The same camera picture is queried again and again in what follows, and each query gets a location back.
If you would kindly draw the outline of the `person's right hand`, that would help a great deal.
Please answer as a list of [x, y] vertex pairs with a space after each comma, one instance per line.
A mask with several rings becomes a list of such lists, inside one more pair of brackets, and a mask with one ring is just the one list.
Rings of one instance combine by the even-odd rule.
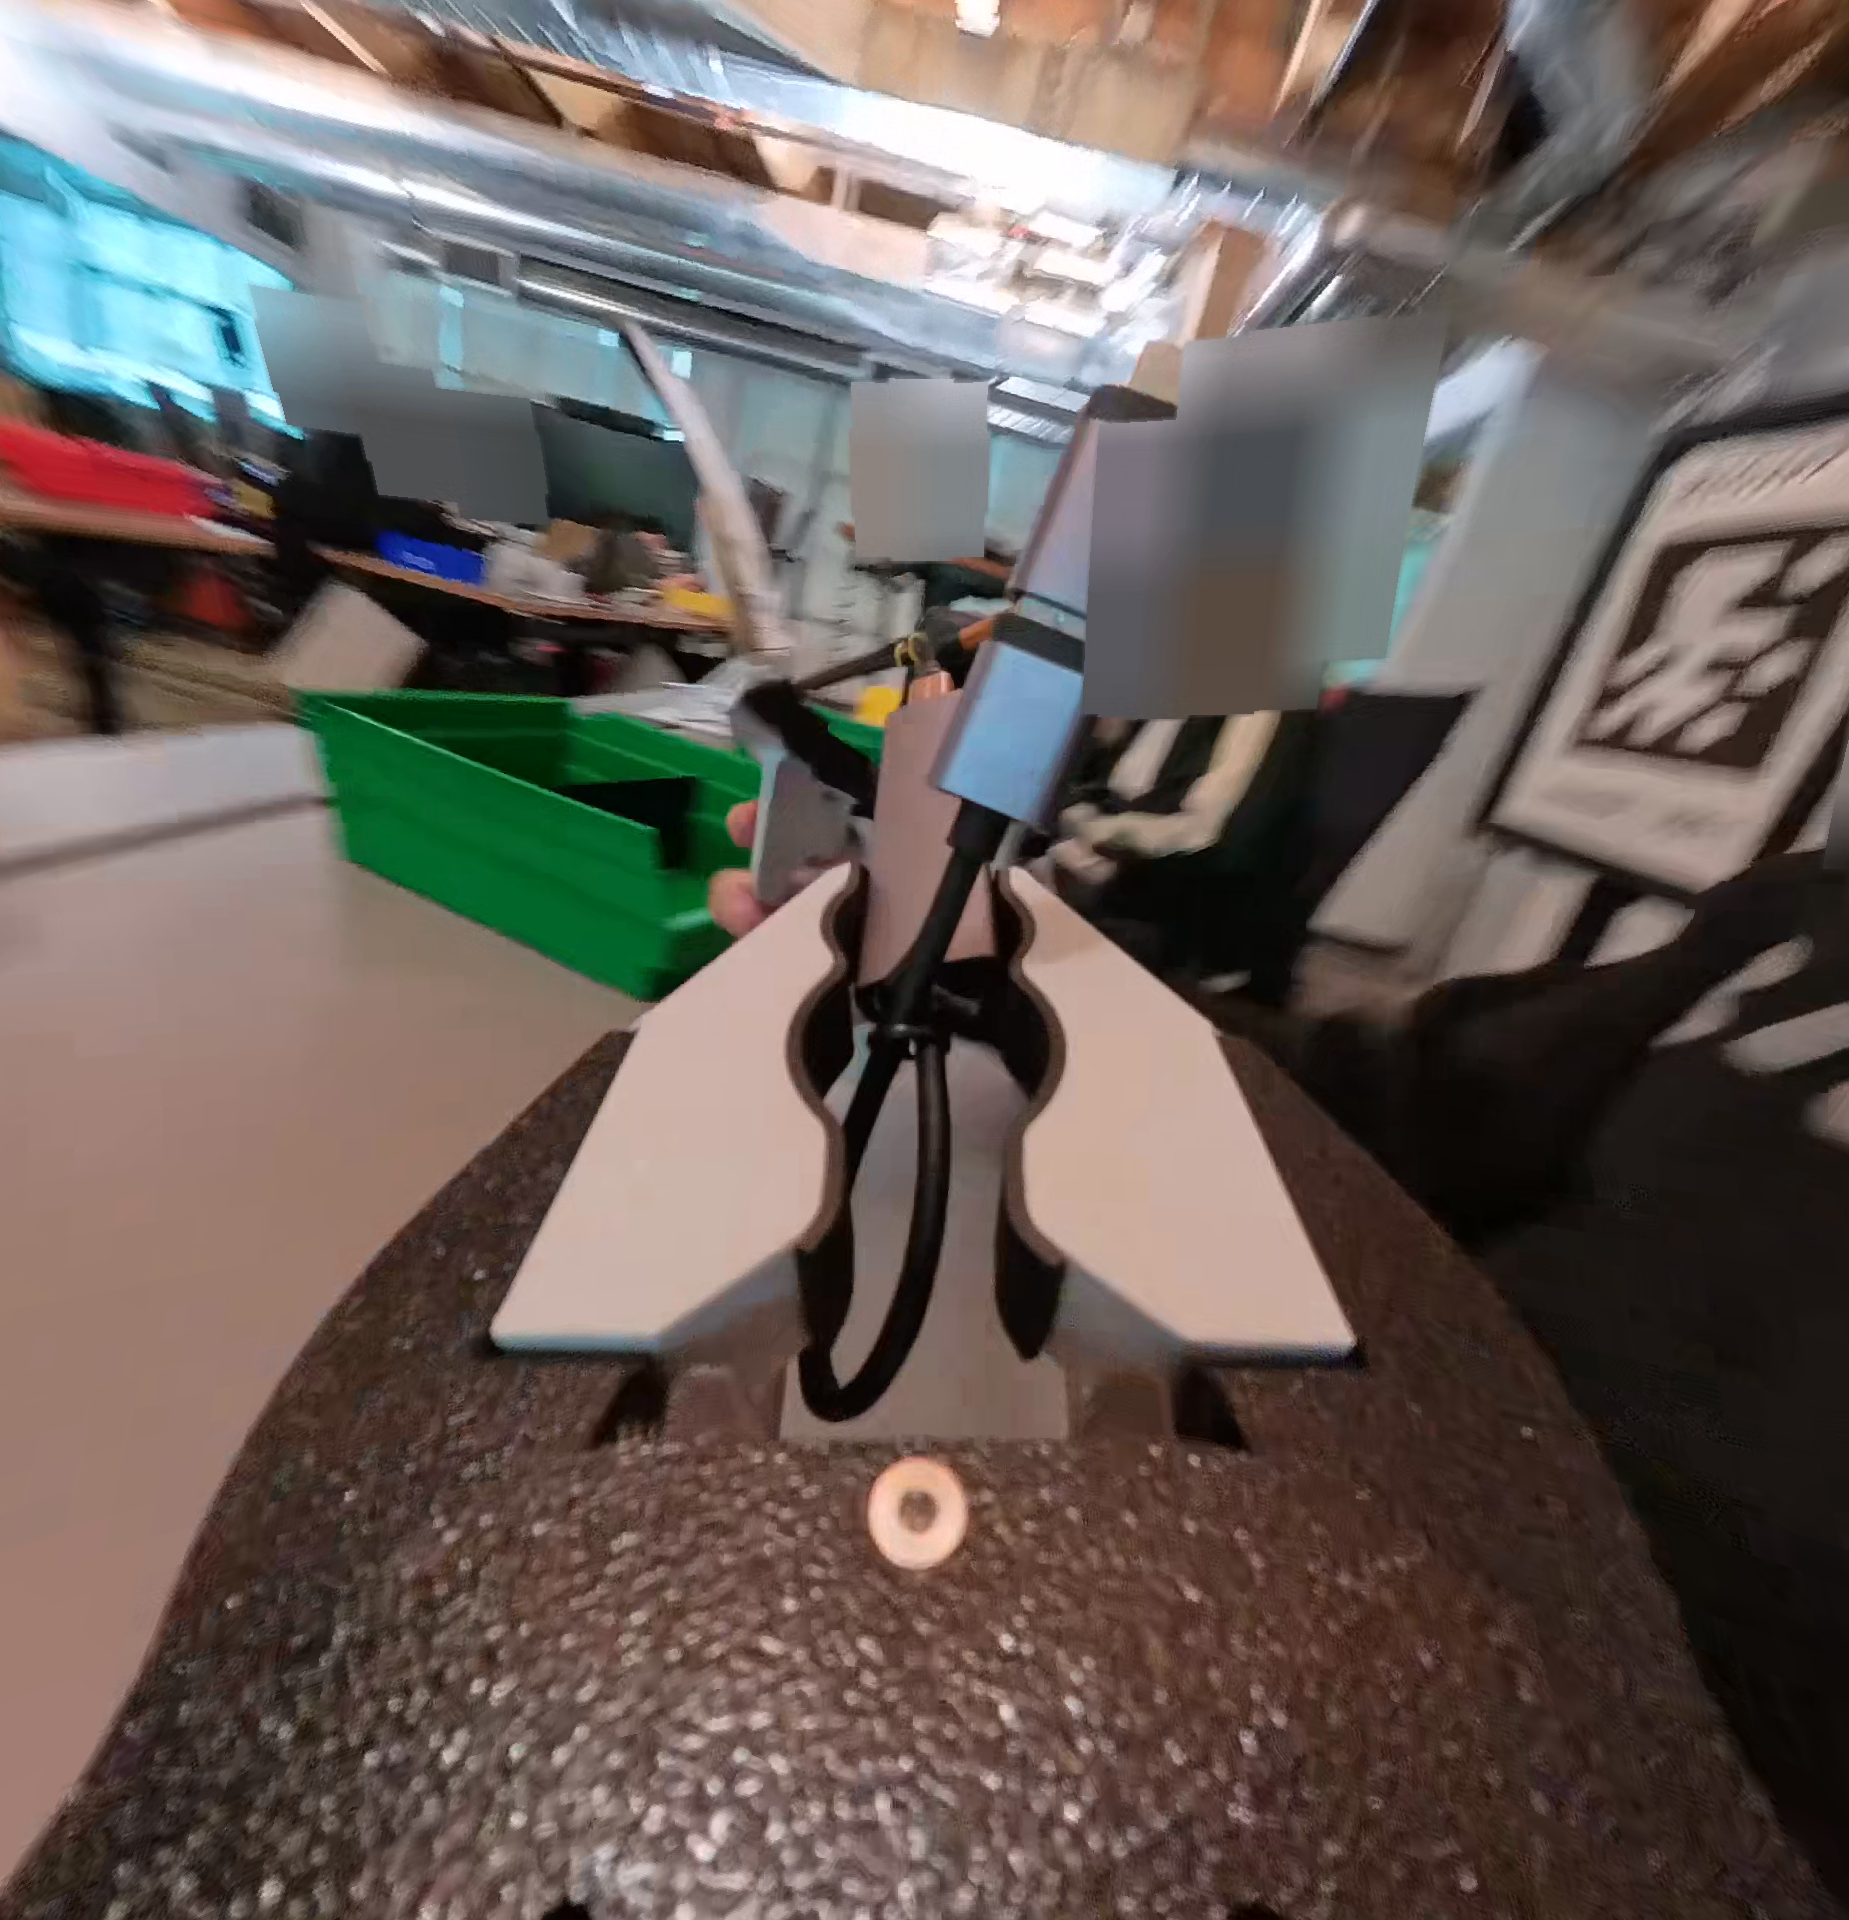
[[[750, 853], [760, 822], [760, 804], [735, 804], [727, 816], [724, 830], [734, 846]], [[730, 938], [744, 938], [768, 916], [768, 906], [757, 899], [753, 875], [747, 866], [716, 872], [706, 883], [706, 911]]]

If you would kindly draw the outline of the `grey adapter with short cable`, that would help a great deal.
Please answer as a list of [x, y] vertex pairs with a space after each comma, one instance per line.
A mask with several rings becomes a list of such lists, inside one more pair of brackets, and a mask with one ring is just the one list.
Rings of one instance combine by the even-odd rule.
[[837, 1374], [835, 1335], [812, 1335], [798, 1358], [818, 1421], [863, 1418], [889, 1391], [928, 1324], [940, 1269], [954, 1176], [949, 1093], [951, 1000], [943, 973], [969, 903], [1014, 829], [1040, 829], [1084, 734], [1084, 653], [1077, 637], [1009, 620], [985, 642], [962, 685], [960, 712], [931, 763], [930, 782], [957, 804], [946, 864], [928, 916], [877, 1002], [865, 1068], [843, 1116], [853, 1195], [901, 1067], [912, 1067], [913, 1186], [898, 1279], [859, 1373]]

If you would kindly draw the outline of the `green divided plastic bin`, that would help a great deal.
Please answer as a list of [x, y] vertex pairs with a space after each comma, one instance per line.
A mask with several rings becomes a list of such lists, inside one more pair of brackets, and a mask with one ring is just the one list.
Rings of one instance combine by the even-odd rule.
[[743, 748], [540, 697], [318, 691], [295, 718], [369, 872], [644, 1002], [727, 948], [706, 885], [761, 791]]

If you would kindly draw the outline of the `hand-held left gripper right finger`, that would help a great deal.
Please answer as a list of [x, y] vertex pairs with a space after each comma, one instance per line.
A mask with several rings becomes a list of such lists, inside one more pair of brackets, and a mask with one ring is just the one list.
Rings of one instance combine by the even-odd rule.
[[1023, 870], [1009, 984], [1048, 1064], [1007, 1145], [1002, 1312], [1070, 1365], [1335, 1365], [1358, 1337], [1213, 1024]]

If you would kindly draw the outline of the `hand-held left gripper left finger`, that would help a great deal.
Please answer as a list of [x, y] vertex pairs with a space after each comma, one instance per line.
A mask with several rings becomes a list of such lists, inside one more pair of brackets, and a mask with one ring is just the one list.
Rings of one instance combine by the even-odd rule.
[[835, 866], [633, 1028], [492, 1324], [504, 1354], [781, 1365], [841, 1217], [865, 872]]

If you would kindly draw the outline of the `red plastic bin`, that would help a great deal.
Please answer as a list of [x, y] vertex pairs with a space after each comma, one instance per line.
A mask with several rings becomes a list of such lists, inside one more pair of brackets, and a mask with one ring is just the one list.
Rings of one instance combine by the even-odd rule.
[[106, 511], [217, 521], [217, 482], [181, 461], [0, 419], [0, 488]]

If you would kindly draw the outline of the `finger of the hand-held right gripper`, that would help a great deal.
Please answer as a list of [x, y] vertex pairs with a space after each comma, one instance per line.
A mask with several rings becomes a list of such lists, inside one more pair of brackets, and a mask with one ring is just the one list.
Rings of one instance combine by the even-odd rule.
[[749, 875], [760, 906], [785, 906], [824, 870], [855, 859], [855, 809], [845, 793], [785, 748], [761, 757]]

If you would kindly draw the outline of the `black white marker board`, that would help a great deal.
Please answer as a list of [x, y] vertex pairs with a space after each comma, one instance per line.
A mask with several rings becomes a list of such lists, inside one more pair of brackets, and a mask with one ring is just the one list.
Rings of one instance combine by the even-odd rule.
[[1658, 442], [1480, 824], [1694, 902], [1785, 843], [1847, 725], [1849, 392]]

